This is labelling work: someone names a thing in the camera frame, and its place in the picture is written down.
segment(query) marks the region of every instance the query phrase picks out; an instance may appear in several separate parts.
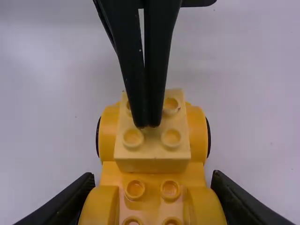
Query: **white surface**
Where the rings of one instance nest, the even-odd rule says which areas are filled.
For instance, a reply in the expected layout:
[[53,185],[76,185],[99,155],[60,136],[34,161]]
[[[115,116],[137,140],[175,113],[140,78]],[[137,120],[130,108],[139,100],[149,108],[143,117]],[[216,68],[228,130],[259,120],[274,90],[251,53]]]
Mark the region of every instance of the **white surface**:
[[[300,1],[220,0],[182,9],[168,87],[212,130],[206,164],[300,224]],[[82,173],[99,180],[98,118],[123,89],[92,0],[0,2],[0,224]]]

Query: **yellow duplo brick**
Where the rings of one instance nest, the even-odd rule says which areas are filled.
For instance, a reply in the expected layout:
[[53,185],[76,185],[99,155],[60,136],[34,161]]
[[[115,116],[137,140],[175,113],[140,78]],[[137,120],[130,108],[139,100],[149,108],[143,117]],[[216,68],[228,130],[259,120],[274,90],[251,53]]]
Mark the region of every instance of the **yellow duplo brick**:
[[161,125],[139,130],[122,93],[114,160],[123,172],[179,173],[191,160],[188,120],[183,91],[166,90]]

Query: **toy vehicle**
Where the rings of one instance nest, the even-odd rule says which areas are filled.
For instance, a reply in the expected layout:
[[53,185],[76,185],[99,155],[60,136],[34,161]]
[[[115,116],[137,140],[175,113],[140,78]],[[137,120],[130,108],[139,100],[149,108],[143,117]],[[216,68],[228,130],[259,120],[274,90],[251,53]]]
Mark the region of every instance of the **toy vehicle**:
[[[97,126],[99,186],[86,173],[16,225],[291,225],[220,171],[206,186],[210,127],[165,90],[179,8],[214,0],[94,0],[126,87]],[[145,63],[138,8],[145,14]]]

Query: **toy wheel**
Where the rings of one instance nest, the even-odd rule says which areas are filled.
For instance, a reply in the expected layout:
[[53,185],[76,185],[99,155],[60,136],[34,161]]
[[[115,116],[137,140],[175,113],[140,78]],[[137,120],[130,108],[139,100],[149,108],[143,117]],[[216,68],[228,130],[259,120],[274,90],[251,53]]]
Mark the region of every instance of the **toy wheel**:
[[96,130],[96,152],[99,157],[99,144],[98,144],[98,139],[99,139],[99,126],[100,126],[100,121],[101,121],[101,116],[99,118],[98,124],[97,124],[97,130]]
[[206,119],[207,136],[208,136],[208,149],[207,149],[207,158],[208,158],[208,156],[210,156],[211,136],[210,136],[210,124],[206,117],[205,119]]

